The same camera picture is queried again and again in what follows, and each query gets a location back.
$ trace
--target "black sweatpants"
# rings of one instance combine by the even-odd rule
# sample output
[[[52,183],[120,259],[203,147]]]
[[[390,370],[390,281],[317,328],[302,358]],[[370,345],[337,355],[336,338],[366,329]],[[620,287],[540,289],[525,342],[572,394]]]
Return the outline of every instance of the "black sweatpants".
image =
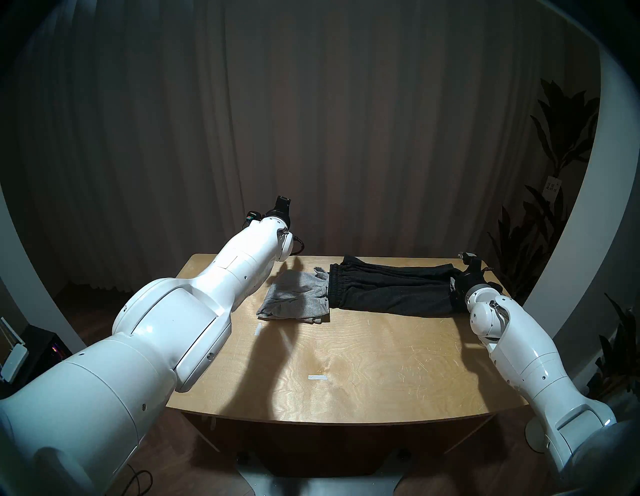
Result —
[[[437,267],[389,267],[345,256],[331,264],[329,307],[413,317],[447,317],[466,312],[451,291],[460,274],[452,264]]]

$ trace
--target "gray cloth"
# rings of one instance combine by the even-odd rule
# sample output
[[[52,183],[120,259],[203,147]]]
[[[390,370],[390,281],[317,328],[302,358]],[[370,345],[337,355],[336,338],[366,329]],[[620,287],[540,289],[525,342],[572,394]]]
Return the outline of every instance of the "gray cloth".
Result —
[[[314,271],[315,274],[285,270],[271,284],[256,315],[261,319],[298,319],[320,324],[321,317],[329,313],[329,274],[320,267]]]

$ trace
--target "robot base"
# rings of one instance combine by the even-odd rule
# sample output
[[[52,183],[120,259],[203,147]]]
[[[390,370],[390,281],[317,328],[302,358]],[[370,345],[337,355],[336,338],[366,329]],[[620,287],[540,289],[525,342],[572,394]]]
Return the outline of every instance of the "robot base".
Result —
[[[392,495],[410,466],[410,458],[395,450],[374,474],[363,477],[274,477],[254,454],[236,463],[236,470],[257,495],[369,496]]]
[[[545,452],[545,431],[537,417],[533,417],[527,422],[524,428],[524,437],[533,451],[537,453]]]

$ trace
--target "wooden floor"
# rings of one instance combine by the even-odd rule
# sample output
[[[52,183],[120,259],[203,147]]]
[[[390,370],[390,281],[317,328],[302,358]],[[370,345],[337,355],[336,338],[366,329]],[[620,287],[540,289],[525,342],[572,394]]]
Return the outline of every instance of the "wooden floor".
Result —
[[[113,320],[131,295],[67,286],[60,310],[87,344],[111,333]],[[530,450],[524,427],[529,407],[502,412],[443,456],[423,456],[394,495],[549,495],[555,492],[544,457]],[[230,454],[217,453],[181,413],[167,408],[130,460],[154,477],[150,495],[253,495]],[[119,495],[131,477],[123,470],[108,494]],[[141,476],[144,489],[146,482]],[[127,494],[137,494],[135,483]]]

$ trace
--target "label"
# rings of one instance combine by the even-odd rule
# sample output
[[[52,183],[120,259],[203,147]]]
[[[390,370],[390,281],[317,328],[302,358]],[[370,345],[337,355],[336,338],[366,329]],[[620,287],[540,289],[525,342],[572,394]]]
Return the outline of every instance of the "label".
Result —
[[[557,177],[547,177],[545,187],[542,189],[543,198],[550,203],[555,202],[561,184],[562,181]]]

